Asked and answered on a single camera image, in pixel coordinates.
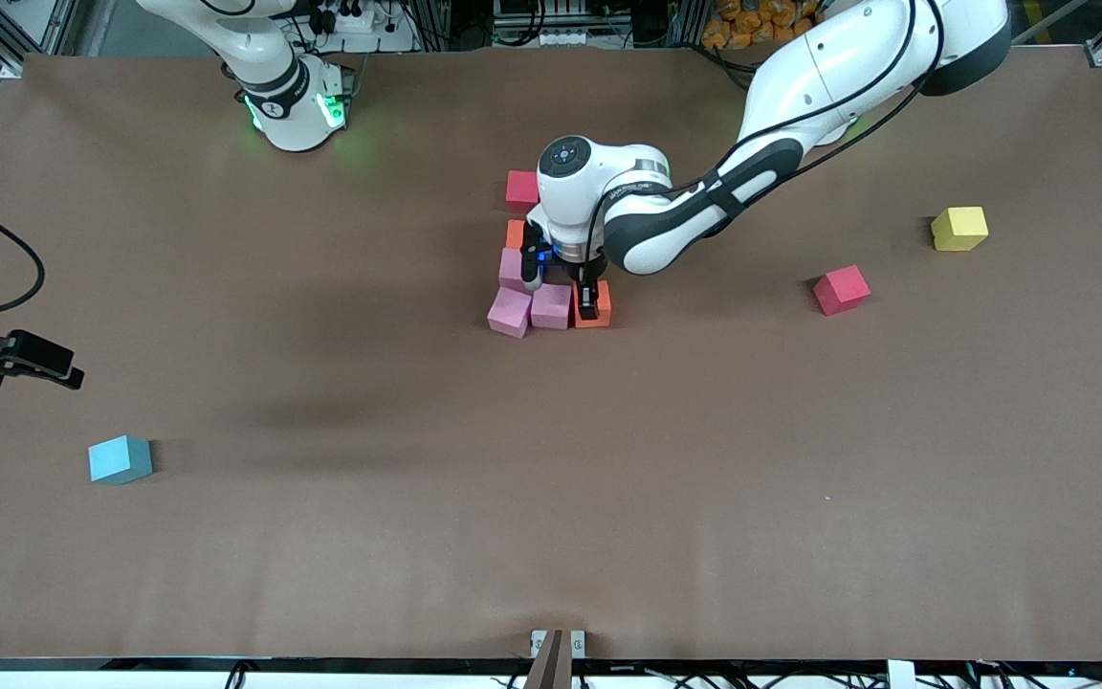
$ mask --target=blue cube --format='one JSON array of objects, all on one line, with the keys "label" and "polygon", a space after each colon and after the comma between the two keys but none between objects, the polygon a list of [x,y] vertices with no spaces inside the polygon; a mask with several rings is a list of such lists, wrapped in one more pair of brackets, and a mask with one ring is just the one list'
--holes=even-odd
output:
[{"label": "blue cube", "polygon": [[152,474],[152,450],[141,438],[122,435],[88,449],[91,481],[121,485]]}]

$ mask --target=block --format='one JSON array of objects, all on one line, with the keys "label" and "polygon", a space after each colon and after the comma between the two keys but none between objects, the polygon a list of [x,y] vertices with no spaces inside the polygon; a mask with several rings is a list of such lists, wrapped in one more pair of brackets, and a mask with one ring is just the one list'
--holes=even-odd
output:
[{"label": "block", "polygon": [[939,251],[971,251],[990,235],[984,208],[980,206],[947,208],[930,224],[930,229],[934,249]]},{"label": "block", "polygon": [[598,319],[581,317],[581,306],[576,304],[576,288],[572,288],[572,326],[573,327],[606,327],[612,325],[612,287],[606,280],[598,280]]},{"label": "block", "polygon": [[526,243],[526,222],[523,219],[511,219],[508,222],[508,232],[504,235],[504,248],[521,250],[521,244]]},{"label": "block", "polygon": [[499,288],[496,300],[490,303],[490,311],[487,311],[487,326],[509,337],[525,337],[530,327],[532,302],[533,298],[529,293],[507,287]]},{"label": "block", "polygon": [[539,205],[539,175],[532,171],[508,171],[504,202],[511,214],[525,215]]},{"label": "block", "polygon": [[828,316],[856,309],[866,297],[869,297],[869,287],[857,266],[831,271],[814,283],[814,298]]},{"label": "block", "polygon": [[96,483],[130,483],[152,474],[152,450],[141,438],[114,438],[88,449],[88,470]]},{"label": "block", "polygon": [[526,289],[526,282],[521,280],[521,252],[517,249],[506,248],[499,251],[499,286],[530,293]]},{"label": "block", "polygon": [[530,325],[569,330],[569,313],[572,313],[572,293],[576,290],[568,284],[543,284],[533,292],[530,304]]}]

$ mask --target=table surface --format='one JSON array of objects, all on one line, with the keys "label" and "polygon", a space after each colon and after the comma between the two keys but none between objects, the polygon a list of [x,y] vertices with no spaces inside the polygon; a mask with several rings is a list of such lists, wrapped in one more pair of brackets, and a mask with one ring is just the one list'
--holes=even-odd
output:
[{"label": "table surface", "polygon": [[[504,176],[561,134],[677,180],[743,95],[688,52],[371,61],[285,154],[214,61],[0,90],[0,656],[1102,657],[1102,69],[1020,49],[752,208],[608,330],[496,335]],[[981,205],[992,236],[932,251]],[[828,319],[809,281],[874,297]],[[0,298],[25,287],[0,239]],[[161,471],[90,484],[86,449]]]}]

